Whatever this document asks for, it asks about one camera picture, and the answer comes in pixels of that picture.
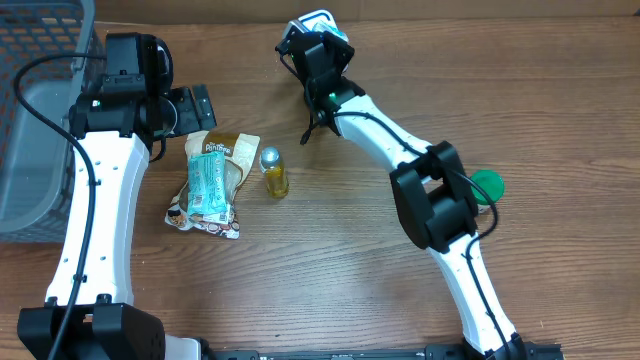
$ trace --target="small glass bottle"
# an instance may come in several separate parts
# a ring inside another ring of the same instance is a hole
[[[262,150],[260,155],[260,169],[264,173],[269,195],[283,198],[289,193],[289,179],[280,153],[273,146]]]

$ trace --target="mesh basket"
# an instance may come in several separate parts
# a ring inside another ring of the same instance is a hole
[[[64,241],[73,192],[73,152],[12,93],[15,73],[49,54],[103,54],[91,0],[0,0],[0,241]],[[61,59],[21,81],[27,101],[68,129],[69,107],[94,85],[104,62]]]

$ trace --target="wood grain surface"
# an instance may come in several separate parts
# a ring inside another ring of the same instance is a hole
[[[640,0],[96,0],[97,20],[134,24],[286,23],[321,8],[340,22],[631,16]]]
[[[344,26],[348,76],[413,134],[454,144],[468,172],[505,179],[501,223],[482,244],[523,337],[567,359],[640,352],[640,21],[438,20]],[[140,191],[132,255],[136,307],[168,333],[216,349],[291,351],[459,342],[435,262],[395,213],[388,177],[327,129],[307,126],[302,87],[273,52],[280,25],[102,28],[169,45],[175,85],[205,83],[219,132],[280,149],[291,191],[267,197],[254,166],[237,197],[241,238],[163,223],[186,180],[169,141]],[[480,226],[490,218],[481,216]],[[41,306],[60,245],[0,245],[0,358],[27,359],[21,307]]]

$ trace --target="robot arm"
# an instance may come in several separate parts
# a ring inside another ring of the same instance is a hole
[[[518,359],[522,340],[500,306],[479,243],[473,241],[478,236],[475,199],[470,186],[451,173],[464,174],[455,149],[410,135],[342,76],[354,53],[345,38],[331,14],[318,11],[290,22],[276,51],[292,56],[316,125],[353,141],[389,172],[399,220],[409,238],[427,249],[440,267],[471,352],[480,358]],[[432,178],[442,178],[444,184],[426,193],[424,184]]]

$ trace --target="green bottle cap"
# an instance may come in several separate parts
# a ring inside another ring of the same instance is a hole
[[[504,181],[502,181],[502,177],[493,170],[479,170],[471,176],[471,180],[475,181],[482,190],[486,191],[494,203],[497,203],[502,195],[504,195]],[[479,205],[489,205],[487,199],[476,189],[472,187],[471,191],[473,191],[473,196]]]

